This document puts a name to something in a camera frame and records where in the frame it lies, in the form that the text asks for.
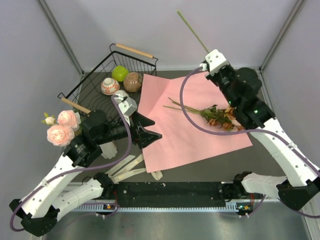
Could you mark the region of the brown dried rose bunch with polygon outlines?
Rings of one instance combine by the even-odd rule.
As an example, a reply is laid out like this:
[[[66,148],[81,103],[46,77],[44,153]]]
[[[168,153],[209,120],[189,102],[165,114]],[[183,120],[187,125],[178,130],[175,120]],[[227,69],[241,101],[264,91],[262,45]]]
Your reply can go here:
[[[245,128],[236,120],[235,108],[230,105],[227,108],[218,108],[218,105],[214,104],[211,107],[204,109],[196,109],[184,105],[184,109],[188,113],[201,116],[210,126],[219,127],[227,132],[245,130]]]

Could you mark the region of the pink wrapping paper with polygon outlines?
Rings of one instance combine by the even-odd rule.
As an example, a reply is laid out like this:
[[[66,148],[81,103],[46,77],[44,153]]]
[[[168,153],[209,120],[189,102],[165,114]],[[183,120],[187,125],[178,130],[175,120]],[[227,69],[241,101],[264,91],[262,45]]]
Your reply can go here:
[[[183,104],[195,109],[228,103],[218,87],[205,78],[206,73],[191,76],[183,89]],[[169,98],[180,102],[180,88],[185,77],[167,79],[144,74],[138,112],[155,121],[146,129],[162,135],[142,150],[148,173],[168,170],[211,157],[237,151],[253,144],[246,133],[219,136],[198,130],[173,106]]]

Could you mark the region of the beige ribbon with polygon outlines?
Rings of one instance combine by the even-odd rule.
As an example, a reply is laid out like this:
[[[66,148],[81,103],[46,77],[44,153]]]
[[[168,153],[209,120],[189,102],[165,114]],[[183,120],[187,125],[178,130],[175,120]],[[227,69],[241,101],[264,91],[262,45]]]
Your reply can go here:
[[[144,162],[144,155],[141,153],[139,156],[129,155],[124,160],[109,169],[106,174],[114,184],[118,184],[133,176],[146,173],[145,167],[136,168],[137,165]]]

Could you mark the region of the peach rose stem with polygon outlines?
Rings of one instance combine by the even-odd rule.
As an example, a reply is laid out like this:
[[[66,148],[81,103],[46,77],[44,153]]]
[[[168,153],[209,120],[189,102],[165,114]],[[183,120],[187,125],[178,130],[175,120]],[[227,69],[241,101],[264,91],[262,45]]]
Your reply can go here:
[[[178,16],[181,18],[181,20],[184,22],[184,24],[188,27],[188,29],[191,31],[191,33],[194,35],[194,37],[197,39],[197,41],[200,43],[200,45],[203,47],[204,51],[208,54],[209,50],[206,47],[206,45],[203,43],[203,41],[200,39],[198,34],[195,32],[195,30],[192,28],[192,26],[189,24],[189,22],[186,20],[186,18],[182,15],[182,13],[178,10],[176,12]]]

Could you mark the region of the pink flower bunch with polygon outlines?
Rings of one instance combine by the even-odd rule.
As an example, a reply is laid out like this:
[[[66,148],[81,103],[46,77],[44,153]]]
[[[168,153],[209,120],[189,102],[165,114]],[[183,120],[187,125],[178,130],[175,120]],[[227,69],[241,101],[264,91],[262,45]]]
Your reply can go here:
[[[81,116],[74,110],[63,110],[57,118],[44,113],[45,119],[41,122],[49,126],[46,131],[47,140],[58,147],[65,147],[75,138],[81,127]]]

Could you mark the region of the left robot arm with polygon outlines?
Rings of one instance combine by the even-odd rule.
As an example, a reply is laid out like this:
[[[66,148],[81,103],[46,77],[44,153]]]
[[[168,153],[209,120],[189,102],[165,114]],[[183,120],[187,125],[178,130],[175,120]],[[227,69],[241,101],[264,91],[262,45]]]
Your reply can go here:
[[[95,198],[109,198],[113,194],[113,182],[103,172],[96,173],[87,184],[70,193],[63,191],[82,172],[118,166],[128,158],[133,144],[143,149],[162,138],[161,134],[146,129],[155,124],[152,119],[137,111],[124,114],[119,110],[118,113],[119,121],[109,121],[102,110],[92,110],[87,114],[81,123],[81,134],[65,147],[47,176],[27,196],[11,201],[11,222],[19,217],[23,231],[41,237],[78,206]],[[102,155],[103,144],[123,138],[128,138],[128,147],[120,159],[105,165],[91,165]]]

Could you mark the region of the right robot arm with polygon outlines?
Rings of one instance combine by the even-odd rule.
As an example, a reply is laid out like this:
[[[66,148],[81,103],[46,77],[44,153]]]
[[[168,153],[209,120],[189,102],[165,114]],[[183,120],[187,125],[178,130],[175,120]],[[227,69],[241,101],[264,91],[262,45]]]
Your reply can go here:
[[[284,176],[259,175],[246,171],[238,174],[233,192],[239,198],[250,193],[280,199],[288,208],[299,211],[320,192],[320,169],[309,161],[284,132],[275,113],[257,96],[262,82],[256,71],[248,67],[237,70],[230,65],[210,71],[213,82],[231,107],[236,120],[270,153]]]

